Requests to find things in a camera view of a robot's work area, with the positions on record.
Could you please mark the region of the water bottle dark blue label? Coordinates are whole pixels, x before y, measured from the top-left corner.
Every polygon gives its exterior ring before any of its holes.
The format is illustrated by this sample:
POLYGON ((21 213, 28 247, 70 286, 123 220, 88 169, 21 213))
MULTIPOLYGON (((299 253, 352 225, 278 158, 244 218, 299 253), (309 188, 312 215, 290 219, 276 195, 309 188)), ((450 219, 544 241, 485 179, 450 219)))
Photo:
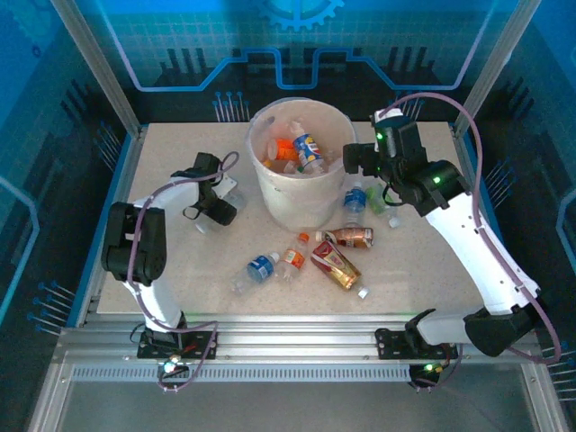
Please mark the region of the water bottle dark blue label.
POLYGON ((344 197, 344 218, 346 227, 360 227, 364 221, 366 194, 361 182, 354 182, 344 197))

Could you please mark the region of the clear bottle green lime label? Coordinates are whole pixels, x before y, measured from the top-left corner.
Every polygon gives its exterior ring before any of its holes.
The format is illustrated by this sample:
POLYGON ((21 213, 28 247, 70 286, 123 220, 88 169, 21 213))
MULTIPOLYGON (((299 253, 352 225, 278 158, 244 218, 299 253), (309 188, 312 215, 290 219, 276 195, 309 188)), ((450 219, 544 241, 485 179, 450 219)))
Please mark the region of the clear bottle green lime label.
POLYGON ((372 213, 382 220, 386 220, 392 229, 401 225, 401 220, 397 214, 397 208, 385 202, 388 195, 384 195, 384 186, 380 183, 373 183, 366 188, 366 202, 372 213))

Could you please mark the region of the Pepsi bottle blue cap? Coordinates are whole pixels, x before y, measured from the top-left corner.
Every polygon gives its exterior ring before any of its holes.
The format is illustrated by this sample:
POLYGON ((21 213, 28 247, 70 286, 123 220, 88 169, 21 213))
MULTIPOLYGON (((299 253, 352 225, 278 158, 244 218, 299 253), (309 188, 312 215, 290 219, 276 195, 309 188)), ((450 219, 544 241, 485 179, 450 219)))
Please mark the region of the Pepsi bottle blue cap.
POLYGON ((303 173, 313 176, 324 175, 328 169, 316 140, 306 132, 300 121, 290 121, 289 132, 303 173))

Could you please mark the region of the clear bottle white label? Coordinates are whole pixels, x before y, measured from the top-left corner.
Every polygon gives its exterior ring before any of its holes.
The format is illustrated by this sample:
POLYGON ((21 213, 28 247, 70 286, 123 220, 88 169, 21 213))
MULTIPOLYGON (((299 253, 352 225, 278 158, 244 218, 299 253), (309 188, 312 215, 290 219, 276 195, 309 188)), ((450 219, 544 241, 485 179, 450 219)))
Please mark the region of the clear bottle white label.
POLYGON ((221 231, 232 224, 246 205, 246 197, 240 190, 229 191, 209 210, 198 213, 195 226, 202 234, 221 231))

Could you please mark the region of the orange label bottle brown cap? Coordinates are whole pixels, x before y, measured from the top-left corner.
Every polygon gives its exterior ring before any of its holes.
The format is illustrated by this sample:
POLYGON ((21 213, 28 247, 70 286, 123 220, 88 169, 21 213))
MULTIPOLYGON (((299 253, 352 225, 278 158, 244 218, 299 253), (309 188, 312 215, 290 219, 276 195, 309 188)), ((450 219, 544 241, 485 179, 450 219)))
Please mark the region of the orange label bottle brown cap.
POLYGON ((268 142, 266 153, 271 160, 298 160, 293 142, 289 139, 271 139, 268 142))

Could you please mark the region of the water bottle light blue label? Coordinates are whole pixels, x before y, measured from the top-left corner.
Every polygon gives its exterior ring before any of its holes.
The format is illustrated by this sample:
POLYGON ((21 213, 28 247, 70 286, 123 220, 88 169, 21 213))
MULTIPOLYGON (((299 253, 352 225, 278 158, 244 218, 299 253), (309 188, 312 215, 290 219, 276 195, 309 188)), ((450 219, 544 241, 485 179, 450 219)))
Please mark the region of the water bottle light blue label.
POLYGON ((254 257, 232 277, 233 292, 246 293, 252 288, 264 284, 274 274, 279 258, 277 252, 254 257))

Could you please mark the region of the red gold label bottle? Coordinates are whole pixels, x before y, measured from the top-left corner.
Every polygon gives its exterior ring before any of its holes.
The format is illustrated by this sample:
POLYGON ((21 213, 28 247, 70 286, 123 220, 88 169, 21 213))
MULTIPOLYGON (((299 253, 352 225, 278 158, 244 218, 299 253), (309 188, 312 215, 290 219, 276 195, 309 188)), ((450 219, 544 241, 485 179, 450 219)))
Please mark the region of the red gold label bottle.
POLYGON ((331 241, 320 242, 311 252, 310 261, 344 291, 355 292, 362 300, 370 293, 360 270, 331 241))

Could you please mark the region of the small bottle orange cap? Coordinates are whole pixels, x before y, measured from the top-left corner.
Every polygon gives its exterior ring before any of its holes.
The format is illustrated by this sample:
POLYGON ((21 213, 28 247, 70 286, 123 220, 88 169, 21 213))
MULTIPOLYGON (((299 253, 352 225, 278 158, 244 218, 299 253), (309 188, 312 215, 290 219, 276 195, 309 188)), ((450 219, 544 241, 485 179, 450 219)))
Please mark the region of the small bottle orange cap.
POLYGON ((310 236, 299 233, 290 243, 278 263, 278 275, 283 282, 290 283, 301 271, 309 251, 310 236))

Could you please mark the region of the white textured bin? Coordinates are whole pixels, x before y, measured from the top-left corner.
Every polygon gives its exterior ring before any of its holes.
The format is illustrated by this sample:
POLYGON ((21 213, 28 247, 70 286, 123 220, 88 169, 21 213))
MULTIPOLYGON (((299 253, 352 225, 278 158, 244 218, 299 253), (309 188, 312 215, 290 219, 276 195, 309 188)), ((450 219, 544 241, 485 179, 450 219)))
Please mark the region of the white textured bin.
POLYGON ((247 154, 256 170, 266 208, 290 231, 315 230, 327 223, 340 205, 345 182, 342 150, 357 139, 355 128, 339 109, 308 98, 276 100, 256 112, 245 138, 247 154), (332 151, 336 160, 323 175, 285 174, 280 162, 269 168, 267 145, 281 138, 288 121, 301 121, 321 150, 332 151))

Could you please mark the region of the controller board with LEDs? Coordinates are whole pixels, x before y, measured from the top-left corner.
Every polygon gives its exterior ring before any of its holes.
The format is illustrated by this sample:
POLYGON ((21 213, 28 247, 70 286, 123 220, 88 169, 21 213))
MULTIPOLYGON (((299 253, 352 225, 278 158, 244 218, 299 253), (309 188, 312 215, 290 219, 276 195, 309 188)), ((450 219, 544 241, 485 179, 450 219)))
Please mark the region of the controller board with LEDs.
POLYGON ((162 365, 161 379, 170 378, 188 371, 187 365, 180 355, 171 355, 162 365))
POLYGON ((438 384, 444 367, 441 364, 411 364, 409 385, 415 389, 431 389, 438 384))

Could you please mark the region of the blue aluminium table edge rail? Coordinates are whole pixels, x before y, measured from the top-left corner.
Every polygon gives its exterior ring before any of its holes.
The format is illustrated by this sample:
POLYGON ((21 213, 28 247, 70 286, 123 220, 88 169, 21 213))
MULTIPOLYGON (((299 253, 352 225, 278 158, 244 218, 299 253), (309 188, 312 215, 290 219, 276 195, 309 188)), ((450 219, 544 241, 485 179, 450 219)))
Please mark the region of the blue aluminium table edge rail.
POLYGON ((67 318, 67 328, 78 328, 84 325, 92 299, 97 297, 102 289, 105 271, 101 265, 101 254, 109 210, 113 203, 118 201, 125 202, 130 194, 131 184, 136 173, 147 131, 148 125, 145 124, 140 128, 137 138, 127 137, 122 145, 121 154, 103 202, 93 241, 76 290, 76 297, 67 318))
POLYGON ((527 306, 522 293, 537 295, 537 284, 524 272, 502 244, 498 228, 482 215, 482 173, 480 153, 469 131, 460 138, 462 160, 468 168, 471 193, 450 203, 450 236, 446 239, 478 289, 489 316, 503 317, 527 306))

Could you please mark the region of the aluminium frame post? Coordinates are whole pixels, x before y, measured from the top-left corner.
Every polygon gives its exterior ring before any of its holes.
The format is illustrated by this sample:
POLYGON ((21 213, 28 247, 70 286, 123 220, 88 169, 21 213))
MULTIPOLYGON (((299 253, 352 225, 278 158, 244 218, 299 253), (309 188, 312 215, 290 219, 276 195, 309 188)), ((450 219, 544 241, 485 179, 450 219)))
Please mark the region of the aluminium frame post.
POLYGON ((50 0, 69 36, 76 44, 122 126, 134 139, 140 136, 140 121, 74 0, 50 0))
POLYGON ((463 107, 472 117, 481 109, 541 2, 542 0, 517 0, 515 9, 508 18, 478 79, 463 104, 463 107))

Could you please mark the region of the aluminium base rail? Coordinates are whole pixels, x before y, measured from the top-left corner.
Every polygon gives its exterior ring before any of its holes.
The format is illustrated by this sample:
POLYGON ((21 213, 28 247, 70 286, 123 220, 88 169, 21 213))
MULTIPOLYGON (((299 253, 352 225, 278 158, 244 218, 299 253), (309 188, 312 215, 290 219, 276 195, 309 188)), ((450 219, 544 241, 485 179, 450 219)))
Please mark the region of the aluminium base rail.
MULTIPOLYGON (((403 329, 407 314, 189 314, 190 324, 218 323, 218 364, 374 364, 374 332, 403 329)), ((55 363, 133 362, 129 334, 136 313, 90 313, 79 328, 62 331, 55 363)))

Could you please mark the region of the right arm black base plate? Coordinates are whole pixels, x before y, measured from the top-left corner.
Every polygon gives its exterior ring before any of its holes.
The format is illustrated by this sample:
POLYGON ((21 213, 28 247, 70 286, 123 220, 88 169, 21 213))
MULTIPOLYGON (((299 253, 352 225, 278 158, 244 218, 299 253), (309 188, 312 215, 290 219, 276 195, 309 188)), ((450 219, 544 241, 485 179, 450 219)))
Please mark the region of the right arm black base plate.
POLYGON ((456 346, 430 345, 415 330, 378 328, 374 336, 381 360, 455 360, 459 356, 456 346))

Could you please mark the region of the aluminium lower frame rail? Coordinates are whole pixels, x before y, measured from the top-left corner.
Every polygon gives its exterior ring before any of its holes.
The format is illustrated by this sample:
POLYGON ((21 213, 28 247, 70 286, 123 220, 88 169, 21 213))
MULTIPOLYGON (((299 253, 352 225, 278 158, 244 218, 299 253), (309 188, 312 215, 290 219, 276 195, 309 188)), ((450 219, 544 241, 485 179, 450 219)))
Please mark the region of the aluminium lower frame rail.
POLYGON ((68 352, 55 354, 49 364, 27 432, 57 432, 72 383, 74 366, 68 352))
POLYGON ((571 432, 547 367, 535 363, 523 363, 520 367, 535 430, 571 432))

